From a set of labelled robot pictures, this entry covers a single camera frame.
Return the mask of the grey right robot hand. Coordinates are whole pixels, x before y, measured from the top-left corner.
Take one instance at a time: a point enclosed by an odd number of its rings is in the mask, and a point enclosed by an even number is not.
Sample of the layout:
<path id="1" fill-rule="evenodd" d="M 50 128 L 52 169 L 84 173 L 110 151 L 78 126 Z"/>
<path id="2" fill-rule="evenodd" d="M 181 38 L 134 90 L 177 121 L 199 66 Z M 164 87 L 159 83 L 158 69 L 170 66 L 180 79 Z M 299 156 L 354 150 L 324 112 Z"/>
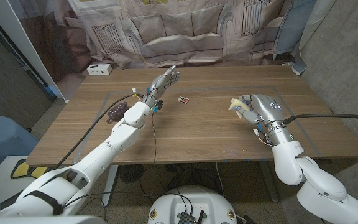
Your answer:
<path id="1" fill-rule="evenodd" d="M 229 110 L 234 110 L 239 118 L 245 118 L 252 124 L 263 122 L 267 126 L 284 120 L 280 105 L 271 96 L 262 94 L 232 98 Z"/>

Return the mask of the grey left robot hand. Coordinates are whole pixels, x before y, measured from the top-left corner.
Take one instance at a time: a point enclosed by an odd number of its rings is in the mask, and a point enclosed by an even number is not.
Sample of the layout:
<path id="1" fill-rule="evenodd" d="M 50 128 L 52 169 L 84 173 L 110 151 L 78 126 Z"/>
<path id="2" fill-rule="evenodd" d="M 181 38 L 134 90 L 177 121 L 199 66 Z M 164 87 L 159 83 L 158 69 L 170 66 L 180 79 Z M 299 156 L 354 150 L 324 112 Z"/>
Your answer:
<path id="1" fill-rule="evenodd" d="M 163 96 L 165 90 L 179 81 L 180 72 L 175 69 L 176 66 L 172 65 L 162 75 L 157 76 L 153 80 L 150 91 L 142 99 L 143 103 L 152 108 Z"/>

